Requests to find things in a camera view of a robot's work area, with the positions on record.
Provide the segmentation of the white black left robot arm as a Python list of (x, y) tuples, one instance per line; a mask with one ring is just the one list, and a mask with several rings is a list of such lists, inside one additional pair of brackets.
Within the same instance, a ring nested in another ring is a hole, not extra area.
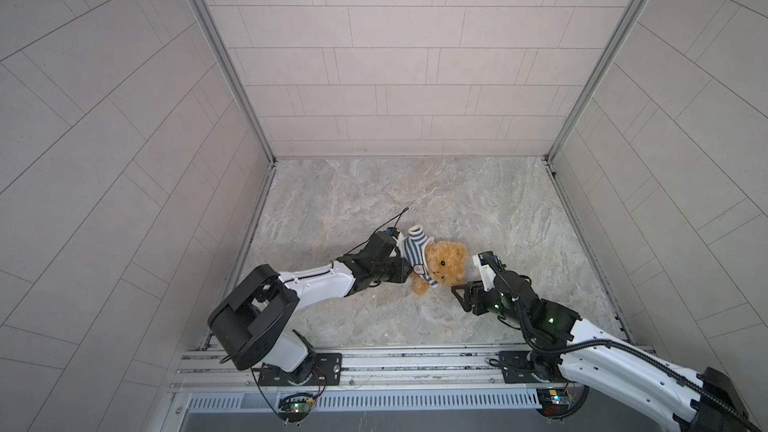
[(405, 236), (389, 227), (373, 233), (361, 251), (327, 265), (277, 272), (256, 267), (211, 312), (207, 324), (226, 352), (224, 363), (242, 371), (267, 364), (301, 383), (316, 367), (317, 353), (285, 328), (294, 312), (344, 298), (382, 283), (402, 284), (412, 272), (403, 253)]

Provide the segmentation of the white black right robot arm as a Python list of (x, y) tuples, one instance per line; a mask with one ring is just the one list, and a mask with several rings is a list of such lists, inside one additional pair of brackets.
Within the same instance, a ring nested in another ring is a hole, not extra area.
[(452, 287), (464, 311), (522, 333), (523, 359), (502, 352), (493, 365), (544, 383), (579, 384), (654, 420), (667, 431), (755, 431), (732, 380), (662, 360), (620, 340), (578, 312), (539, 297), (529, 277), (510, 271), (491, 251), (473, 258), (481, 278)]

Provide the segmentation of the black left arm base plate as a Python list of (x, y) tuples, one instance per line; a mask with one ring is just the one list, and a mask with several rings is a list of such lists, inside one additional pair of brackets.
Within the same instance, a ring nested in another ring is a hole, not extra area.
[(341, 353), (311, 353), (293, 372), (264, 363), (258, 369), (257, 384), (266, 387), (338, 386)]

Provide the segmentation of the tan plush teddy bear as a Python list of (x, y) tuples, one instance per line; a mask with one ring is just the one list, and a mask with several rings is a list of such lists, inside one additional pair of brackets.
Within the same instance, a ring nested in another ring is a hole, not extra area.
[(422, 276), (416, 275), (412, 282), (412, 291), (417, 295), (425, 294), (431, 287), (452, 287), (464, 283), (465, 265), (470, 258), (463, 244), (431, 241), (426, 245), (425, 259), (429, 278), (425, 280)]

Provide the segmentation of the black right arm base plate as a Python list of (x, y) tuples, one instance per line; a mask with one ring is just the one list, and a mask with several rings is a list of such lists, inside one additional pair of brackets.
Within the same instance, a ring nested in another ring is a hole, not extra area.
[(498, 368), (506, 383), (564, 383), (557, 356), (535, 351), (501, 351)]

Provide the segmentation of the blue white striped knit sweater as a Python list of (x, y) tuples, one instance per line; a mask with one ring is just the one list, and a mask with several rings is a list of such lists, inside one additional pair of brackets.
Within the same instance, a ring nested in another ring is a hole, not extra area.
[(436, 287), (437, 281), (429, 273), (426, 260), (427, 246), (434, 239), (428, 237), (421, 225), (414, 225), (406, 233), (400, 232), (396, 244), (401, 254), (406, 258), (413, 272), (429, 287)]

